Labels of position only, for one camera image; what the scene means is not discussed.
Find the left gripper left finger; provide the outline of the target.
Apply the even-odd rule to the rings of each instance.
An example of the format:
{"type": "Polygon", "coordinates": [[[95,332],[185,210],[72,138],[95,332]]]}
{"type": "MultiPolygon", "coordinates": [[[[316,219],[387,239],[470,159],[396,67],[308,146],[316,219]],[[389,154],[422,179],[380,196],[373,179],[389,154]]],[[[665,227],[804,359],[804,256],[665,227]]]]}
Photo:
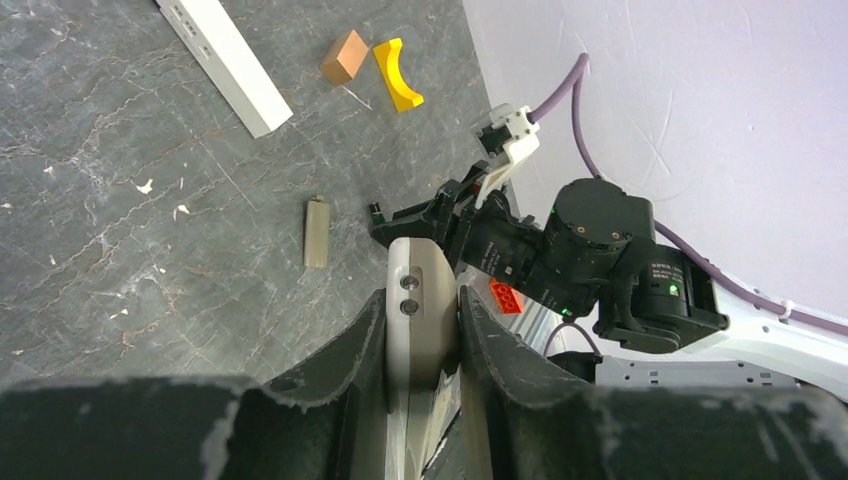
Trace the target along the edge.
{"type": "Polygon", "coordinates": [[[45,378],[1,394],[5,479],[380,479],[386,294],[278,377],[45,378]]]}

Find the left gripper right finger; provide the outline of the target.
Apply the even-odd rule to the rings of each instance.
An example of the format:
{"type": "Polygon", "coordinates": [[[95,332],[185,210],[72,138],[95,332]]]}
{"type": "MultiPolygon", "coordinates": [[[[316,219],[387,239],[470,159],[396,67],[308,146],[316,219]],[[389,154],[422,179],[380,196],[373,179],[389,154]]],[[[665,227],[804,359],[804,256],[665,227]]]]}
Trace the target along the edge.
{"type": "Polygon", "coordinates": [[[600,387],[459,291],[470,479],[843,479],[847,411],[811,389],[600,387]]]}

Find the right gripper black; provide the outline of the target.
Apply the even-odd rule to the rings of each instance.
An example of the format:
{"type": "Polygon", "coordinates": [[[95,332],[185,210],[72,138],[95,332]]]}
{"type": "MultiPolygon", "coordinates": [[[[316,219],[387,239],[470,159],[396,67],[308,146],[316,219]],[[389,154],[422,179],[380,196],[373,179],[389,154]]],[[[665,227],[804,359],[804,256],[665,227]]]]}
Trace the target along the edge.
{"type": "Polygon", "coordinates": [[[434,241],[451,267],[471,266],[482,272],[530,270],[530,222],[512,211],[503,188],[495,190],[481,209],[475,208],[488,163],[474,163],[461,180],[448,180],[435,196],[395,212],[385,222],[372,221],[370,236],[388,247],[402,237],[434,241]]]}

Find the white remote with buttons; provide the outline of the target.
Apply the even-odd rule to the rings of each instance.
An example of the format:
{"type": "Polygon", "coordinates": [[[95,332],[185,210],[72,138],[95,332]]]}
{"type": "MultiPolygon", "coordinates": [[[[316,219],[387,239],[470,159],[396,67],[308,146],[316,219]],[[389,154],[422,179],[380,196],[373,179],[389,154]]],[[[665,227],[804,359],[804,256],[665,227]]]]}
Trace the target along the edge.
{"type": "Polygon", "coordinates": [[[386,281],[385,477],[419,479],[448,421],[458,365],[457,286],[452,267],[430,239],[391,242],[386,281]]]}

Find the beige remote battery cover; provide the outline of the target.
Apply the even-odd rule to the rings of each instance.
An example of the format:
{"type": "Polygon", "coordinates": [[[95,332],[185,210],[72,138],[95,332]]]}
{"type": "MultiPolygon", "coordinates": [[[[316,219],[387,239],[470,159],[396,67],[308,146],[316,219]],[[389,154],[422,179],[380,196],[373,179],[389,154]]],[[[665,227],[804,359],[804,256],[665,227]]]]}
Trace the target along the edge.
{"type": "Polygon", "coordinates": [[[308,268],[325,268],[328,261],[331,208],[317,195],[306,206],[304,226],[304,264],[308,268]]]}

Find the white black remote control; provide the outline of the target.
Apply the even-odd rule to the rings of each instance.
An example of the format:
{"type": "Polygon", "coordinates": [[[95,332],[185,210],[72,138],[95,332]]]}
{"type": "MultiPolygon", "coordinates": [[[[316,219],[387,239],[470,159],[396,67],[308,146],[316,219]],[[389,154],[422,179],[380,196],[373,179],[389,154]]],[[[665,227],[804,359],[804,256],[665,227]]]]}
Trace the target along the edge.
{"type": "Polygon", "coordinates": [[[156,6],[253,137],[293,116],[221,2],[158,0],[156,6]]]}

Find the green battery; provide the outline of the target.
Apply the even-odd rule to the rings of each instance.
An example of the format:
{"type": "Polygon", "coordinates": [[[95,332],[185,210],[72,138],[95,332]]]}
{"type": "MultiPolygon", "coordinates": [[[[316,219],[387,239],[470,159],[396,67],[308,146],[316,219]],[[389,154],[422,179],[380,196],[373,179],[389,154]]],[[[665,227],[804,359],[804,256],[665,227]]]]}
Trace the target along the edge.
{"type": "Polygon", "coordinates": [[[383,215],[382,209],[380,208],[378,203],[372,203],[369,205],[369,212],[371,214],[372,221],[376,224],[381,224],[385,222],[385,217],[383,215]]]}

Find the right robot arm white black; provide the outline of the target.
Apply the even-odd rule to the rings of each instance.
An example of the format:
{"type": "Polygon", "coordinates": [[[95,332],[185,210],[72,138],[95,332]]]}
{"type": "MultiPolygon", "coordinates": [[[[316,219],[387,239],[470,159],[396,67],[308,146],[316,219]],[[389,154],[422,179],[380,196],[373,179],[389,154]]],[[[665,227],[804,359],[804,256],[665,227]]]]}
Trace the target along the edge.
{"type": "Polygon", "coordinates": [[[847,394],[847,323],[768,297],[722,272],[665,227],[651,203],[600,178],[557,194],[544,225],[516,216],[513,168],[475,163],[428,201],[386,216],[372,203],[372,238],[432,240],[449,264],[473,267],[558,314],[597,314],[594,333],[647,354],[712,349],[847,394]]]}

